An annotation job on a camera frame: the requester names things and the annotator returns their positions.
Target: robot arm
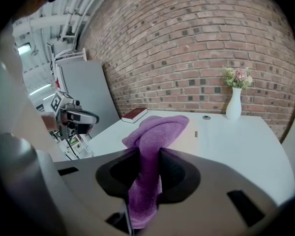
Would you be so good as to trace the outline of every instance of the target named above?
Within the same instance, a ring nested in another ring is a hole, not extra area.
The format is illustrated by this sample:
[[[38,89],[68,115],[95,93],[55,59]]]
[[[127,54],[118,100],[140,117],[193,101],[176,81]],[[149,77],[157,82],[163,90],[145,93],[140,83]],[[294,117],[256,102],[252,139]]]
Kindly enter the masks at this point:
[[[60,139],[70,139],[76,134],[88,134],[93,125],[99,122],[97,115],[83,110],[80,101],[73,99],[66,92],[56,92],[51,108],[59,125],[57,136]]]

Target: book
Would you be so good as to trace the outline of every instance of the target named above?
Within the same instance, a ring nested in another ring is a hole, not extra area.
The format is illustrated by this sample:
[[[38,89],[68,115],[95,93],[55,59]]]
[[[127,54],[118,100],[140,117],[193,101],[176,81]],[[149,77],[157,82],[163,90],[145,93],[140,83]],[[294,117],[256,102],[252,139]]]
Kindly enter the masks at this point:
[[[148,112],[147,108],[135,108],[134,110],[122,116],[121,119],[125,122],[135,123],[147,112]]]

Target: vase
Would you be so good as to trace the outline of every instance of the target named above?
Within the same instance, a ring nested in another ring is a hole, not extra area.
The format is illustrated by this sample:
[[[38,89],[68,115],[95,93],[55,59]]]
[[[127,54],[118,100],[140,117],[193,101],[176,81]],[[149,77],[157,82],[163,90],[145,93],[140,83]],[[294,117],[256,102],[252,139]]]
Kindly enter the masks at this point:
[[[237,120],[241,115],[241,88],[233,88],[232,98],[226,109],[226,117],[229,120]]]

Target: purple towel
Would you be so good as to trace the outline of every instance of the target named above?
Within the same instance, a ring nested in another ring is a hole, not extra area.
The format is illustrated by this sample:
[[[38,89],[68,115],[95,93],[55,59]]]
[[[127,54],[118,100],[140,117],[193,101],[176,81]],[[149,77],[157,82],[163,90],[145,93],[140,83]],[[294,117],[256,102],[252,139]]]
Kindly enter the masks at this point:
[[[129,189],[129,215],[134,229],[144,228],[156,214],[156,198],[162,192],[158,151],[169,146],[189,122],[186,116],[150,116],[122,140],[128,148],[140,149],[140,172]]]

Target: brick wall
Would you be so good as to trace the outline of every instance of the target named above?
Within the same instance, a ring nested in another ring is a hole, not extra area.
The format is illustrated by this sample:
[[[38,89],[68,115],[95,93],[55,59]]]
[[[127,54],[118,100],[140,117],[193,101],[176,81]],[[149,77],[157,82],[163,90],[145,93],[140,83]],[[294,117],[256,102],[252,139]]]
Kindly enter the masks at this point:
[[[80,41],[103,63],[120,115],[135,107],[224,113],[223,66],[253,70],[243,115],[279,139],[295,116],[295,38],[273,0],[105,0]]]

